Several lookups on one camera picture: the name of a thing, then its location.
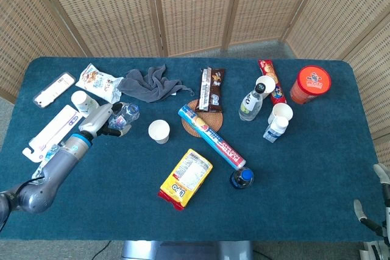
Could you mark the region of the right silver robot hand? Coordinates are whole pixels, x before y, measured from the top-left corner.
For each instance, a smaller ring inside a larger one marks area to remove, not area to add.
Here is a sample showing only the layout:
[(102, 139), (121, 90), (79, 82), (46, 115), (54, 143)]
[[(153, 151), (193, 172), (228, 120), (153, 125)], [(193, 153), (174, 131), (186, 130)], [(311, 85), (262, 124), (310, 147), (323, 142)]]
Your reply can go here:
[(377, 236), (382, 237), (385, 244), (389, 246), (389, 168), (381, 163), (374, 164), (373, 168), (381, 184), (383, 201), (385, 204), (385, 221), (382, 223), (382, 225), (379, 225), (370, 220), (364, 213), (361, 202), (358, 199), (353, 201), (353, 208), (355, 215), (360, 223), (368, 227), (368, 229), (373, 231)]

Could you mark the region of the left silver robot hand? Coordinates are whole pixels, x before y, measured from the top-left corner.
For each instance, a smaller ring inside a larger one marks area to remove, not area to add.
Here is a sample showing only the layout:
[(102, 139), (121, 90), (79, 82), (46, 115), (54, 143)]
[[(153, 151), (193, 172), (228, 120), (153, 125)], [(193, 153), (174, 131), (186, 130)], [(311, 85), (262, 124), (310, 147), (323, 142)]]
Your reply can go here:
[(119, 112), (125, 103), (117, 102), (115, 104), (105, 104), (93, 110), (79, 125), (80, 134), (92, 142), (99, 135), (109, 135), (115, 137), (124, 136), (132, 128), (131, 125), (125, 126), (122, 130), (110, 128), (108, 120), (113, 113)]

